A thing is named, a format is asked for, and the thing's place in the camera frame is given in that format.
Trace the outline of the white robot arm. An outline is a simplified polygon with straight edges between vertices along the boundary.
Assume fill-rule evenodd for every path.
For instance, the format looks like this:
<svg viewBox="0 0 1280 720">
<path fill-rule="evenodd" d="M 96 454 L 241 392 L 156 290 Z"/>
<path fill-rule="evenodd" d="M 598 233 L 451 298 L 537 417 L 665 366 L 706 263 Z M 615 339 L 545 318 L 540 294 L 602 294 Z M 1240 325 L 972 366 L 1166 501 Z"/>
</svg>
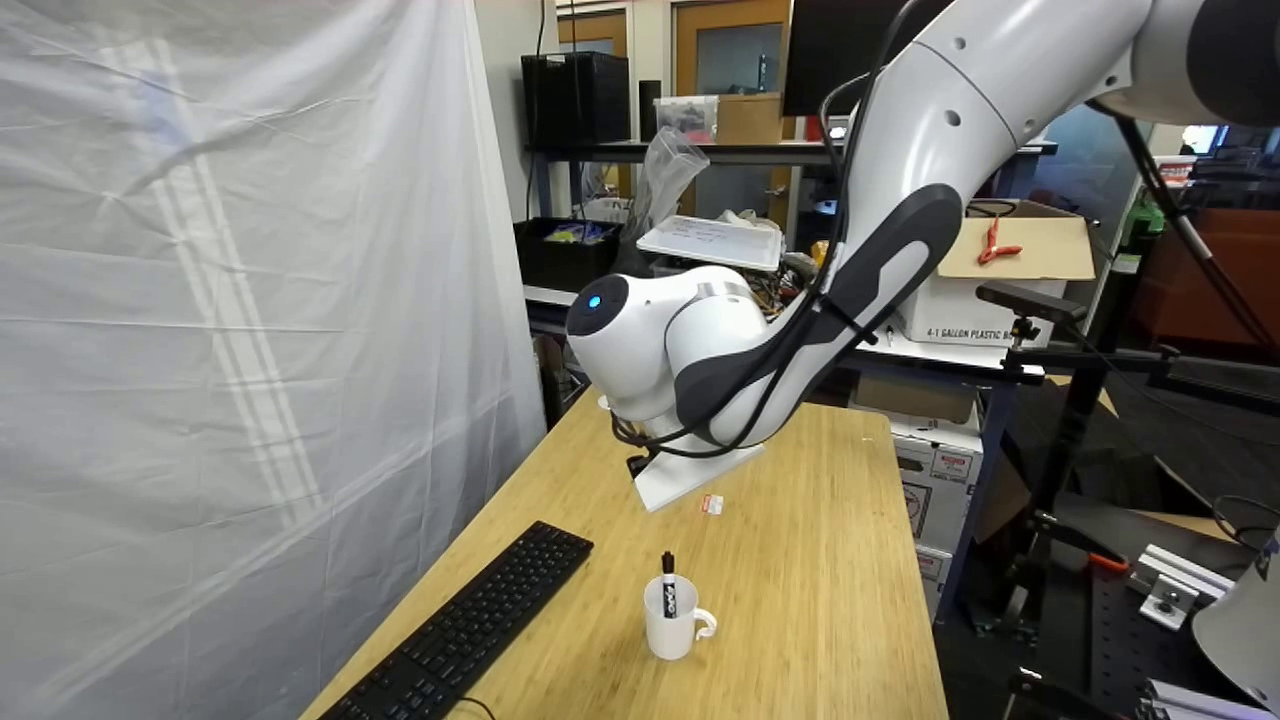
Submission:
<svg viewBox="0 0 1280 720">
<path fill-rule="evenodd" d="M 948 0 L 870 71 L 845 144 L 845 224 L 800 298 L 729 267 L 592 280 L 567 339 L 615 437 L 677 454 L 752 447 L 913 294 L 980 185 L 1071 102 L 1129 121 L 1280 116 L 1280 0 Z"/>
</svg>

